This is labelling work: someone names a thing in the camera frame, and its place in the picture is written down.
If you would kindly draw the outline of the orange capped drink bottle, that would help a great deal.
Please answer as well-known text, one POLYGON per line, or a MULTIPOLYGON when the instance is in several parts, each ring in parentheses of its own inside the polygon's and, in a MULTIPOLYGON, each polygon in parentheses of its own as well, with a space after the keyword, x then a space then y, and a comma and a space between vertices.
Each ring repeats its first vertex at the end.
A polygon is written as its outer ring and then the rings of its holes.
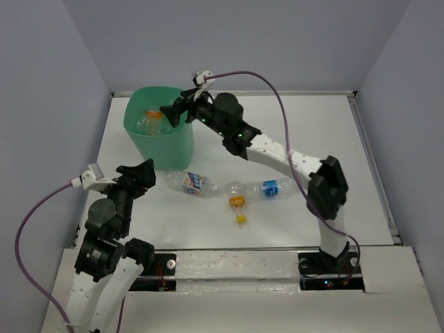
POLYGON ((161 135, 164 130, 163 114, 157 110, 147 110, 145 116, 145 134, 148 136, 161 135))

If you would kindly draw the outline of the clear bottle orange-blue label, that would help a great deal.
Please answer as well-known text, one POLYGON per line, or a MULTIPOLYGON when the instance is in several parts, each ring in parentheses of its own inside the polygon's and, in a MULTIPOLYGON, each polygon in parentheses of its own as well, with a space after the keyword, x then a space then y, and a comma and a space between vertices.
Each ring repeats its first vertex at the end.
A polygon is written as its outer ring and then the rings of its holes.
POLYGON ((219 195, 219 186, 208 177, 188 171, 172 171, 166 175, 167 186, 185 194, 201 198, 213 198, 219 195))

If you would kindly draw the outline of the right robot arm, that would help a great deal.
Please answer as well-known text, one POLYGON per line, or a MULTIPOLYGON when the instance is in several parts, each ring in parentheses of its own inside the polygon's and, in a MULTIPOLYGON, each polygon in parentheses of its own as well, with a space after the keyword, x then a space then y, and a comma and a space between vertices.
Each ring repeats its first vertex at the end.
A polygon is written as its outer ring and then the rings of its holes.
POLYGON ((174 128, 185 114, 186 123, 200 121, 218 133, 232 155, 292 177, 305 197, 307 209, 318 219, 321 267, 335 272, 344 265, 350 249, 342 212, 348 184, 335 157, 311 157, 271 139, 244 121, 244 108, 230 93, 212 97, 207 92, 198 95, 196 89, 191 89, 181 92, 171 105, 160 110, 174 128))

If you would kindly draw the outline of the clear bottle yellow cap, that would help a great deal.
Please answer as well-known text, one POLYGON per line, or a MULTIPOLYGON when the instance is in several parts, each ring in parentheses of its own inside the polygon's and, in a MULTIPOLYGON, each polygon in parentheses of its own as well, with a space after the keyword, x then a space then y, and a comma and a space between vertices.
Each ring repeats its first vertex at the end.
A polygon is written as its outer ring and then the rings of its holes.
POLYGON ((247 221, 247 216, 244 212, 246 205, 245 186, 237 181, 229 182, 225 185, 225 193, 228 196, 228 205, 233 211, 237 224, 242 225, 247 221))

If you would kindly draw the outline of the clear bottle white cap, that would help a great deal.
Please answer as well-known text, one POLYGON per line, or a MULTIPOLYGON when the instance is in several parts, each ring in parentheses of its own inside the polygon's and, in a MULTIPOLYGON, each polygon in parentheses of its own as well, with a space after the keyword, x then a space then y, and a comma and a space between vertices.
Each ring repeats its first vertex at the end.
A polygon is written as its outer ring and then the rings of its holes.
POLYGON ((135 126, 135 132, 146 136, 171 134, 173 128, 165 118, 142 117, 135 126))

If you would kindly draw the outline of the clear bottle blue label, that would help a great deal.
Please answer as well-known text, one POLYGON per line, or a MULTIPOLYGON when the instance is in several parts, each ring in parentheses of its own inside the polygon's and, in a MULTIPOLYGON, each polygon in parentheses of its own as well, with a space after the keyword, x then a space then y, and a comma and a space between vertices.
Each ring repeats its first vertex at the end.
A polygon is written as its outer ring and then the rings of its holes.
POLYGON ((244 188, 249 203, 290 198, 299 193, 296 182, 290 178, 247 182, 244 188))

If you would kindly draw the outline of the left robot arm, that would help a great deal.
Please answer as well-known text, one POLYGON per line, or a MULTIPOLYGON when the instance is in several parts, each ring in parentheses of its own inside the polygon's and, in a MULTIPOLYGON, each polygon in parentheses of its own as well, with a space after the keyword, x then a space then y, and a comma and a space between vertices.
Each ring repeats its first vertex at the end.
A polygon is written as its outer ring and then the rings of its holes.
POLYGON ((104 332, 140 274, 153 267, 154 247, 129 235, 133 203, 155 186, 154 161, 118 166, 109 179, 97 163, 70 181, 72 187, 96 191, 84 224, 85 235, 74 264, 74 279, 58 332, 104 332))

